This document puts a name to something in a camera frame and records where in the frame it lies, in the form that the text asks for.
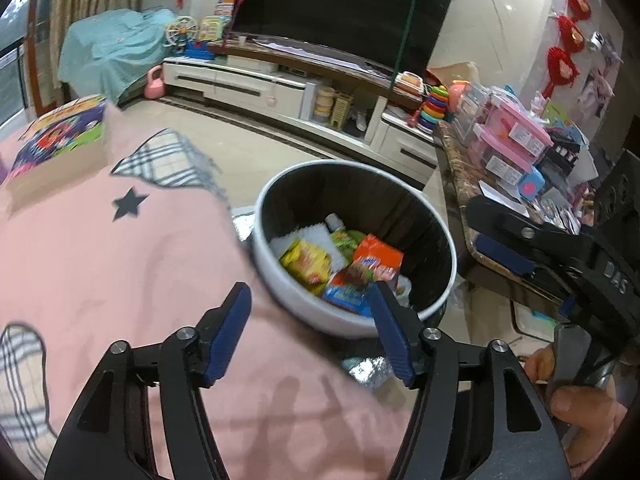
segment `star pattern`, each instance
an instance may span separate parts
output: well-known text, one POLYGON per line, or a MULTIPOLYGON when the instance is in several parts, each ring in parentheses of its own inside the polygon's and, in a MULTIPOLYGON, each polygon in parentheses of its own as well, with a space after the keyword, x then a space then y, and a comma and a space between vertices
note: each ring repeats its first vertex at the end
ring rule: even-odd
POLYGON ((113 205, 118 208, 116 214, 113 216, 113 221, 115 222, 124 215, 131 215, 136 218, 138 216, 138 206, 140 206, 140 203, 147 197, 148 195, 136 195, 134 188, 129 189, 125 196, 113 201, 113 205))

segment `television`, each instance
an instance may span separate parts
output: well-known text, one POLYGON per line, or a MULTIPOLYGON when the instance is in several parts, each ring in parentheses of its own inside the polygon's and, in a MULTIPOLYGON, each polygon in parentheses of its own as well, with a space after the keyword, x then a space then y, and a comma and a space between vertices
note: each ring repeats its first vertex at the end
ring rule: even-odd
MULTIPOLYGON (((416 0, 401 72, 422 74, 450 2, 416 0)), ((393 69, 410 6, 411 0, 244 0, 233 32, 321 45, 393 69)))

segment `drawer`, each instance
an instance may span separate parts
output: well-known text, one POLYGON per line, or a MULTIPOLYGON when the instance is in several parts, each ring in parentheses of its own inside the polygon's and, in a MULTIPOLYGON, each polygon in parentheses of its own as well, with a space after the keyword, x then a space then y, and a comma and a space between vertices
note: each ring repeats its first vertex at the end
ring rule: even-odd
POLYGON ((218 72, 215 99, 231 105, 268 108, 298 118, 304 90, 249 76, 218 72))
POLYGON ((386 133, 389 130, 389 125, 385 123, 385 121, 378 121, 378 126, 373 133, 373 138, 371 139, 371 149, 374 152, 380 151, 380 146, 385 140, 386 133))
POLYGON ((438 167, 434 146, 394 126, 386 131, 378 153, 426 177, 438 167))
POLYGON ((190 88, 199 92, 213 92, 216 71, 198 66, 164 63, 162 76, 167 85, 190 88))

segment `trash can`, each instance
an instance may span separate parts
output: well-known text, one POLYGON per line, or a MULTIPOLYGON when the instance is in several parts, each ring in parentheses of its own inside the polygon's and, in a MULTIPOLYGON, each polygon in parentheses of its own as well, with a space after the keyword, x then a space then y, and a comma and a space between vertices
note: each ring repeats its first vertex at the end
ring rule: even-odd
POLYGON ((451 235, 420 191, 366 164, 314 160, 282 171, 258 197, 253 245, 265 284, 296 317, 345 338, 376 337, 372 318, 318 298, 280 265, 269 241, 336 213, 347 229, 373 234, 404 253, 400 273, 412 282, 411 306, 426 320, 444 307, 456 278, 451 235))

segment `marble countertop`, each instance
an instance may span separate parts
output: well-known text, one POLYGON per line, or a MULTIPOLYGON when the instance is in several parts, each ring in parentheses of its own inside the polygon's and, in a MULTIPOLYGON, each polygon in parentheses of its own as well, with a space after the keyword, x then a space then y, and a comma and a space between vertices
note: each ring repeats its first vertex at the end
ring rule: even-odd
MULTIPOLYGON (((551 296, 549 294, 545 294, 544 291, 539 290, 534 287, 530 283, 523 280, 517 274, 514 274, 505 266, 502 266, 498 262, 488 258, 476 249, 476 238, 478 238, 478 232, 471 229, 466 222, 466 204, 468 201, 482 194, 482 190, 480 189, 480 180, 484 180, 487 184, 492 186, 494 189, 500 189, 500 187, 496 184, 495 179, 490 176, 490 174, 483 170, 478 170, 469 159, 466 148, 460 144, 456 134, 454 132, 453 126, 444 121, 440 121, 440 126, 434 131, 434 135, 439 137, 442 141, 442 147, 447 157, 447 161, 449 163, 449 169, 451 172, 451 178, 453 187, 455 188, 455 198, 457 200, 457 207, 460 213, 460 220, 462 221, 462 227, 464 231, 465 245, 466 250, 471 254, 471 256, 482 266, 491 269, 492 271, 508 278, 509 280, 532 290, 533 292, 543 296, 545 299, 552 301, 553 303, 562 303, 558 298, 551 296)), ((542 218, 540 215, 531 207, 527 207, 529 215, 531 219, 535 222, 542 223, 542 218)))

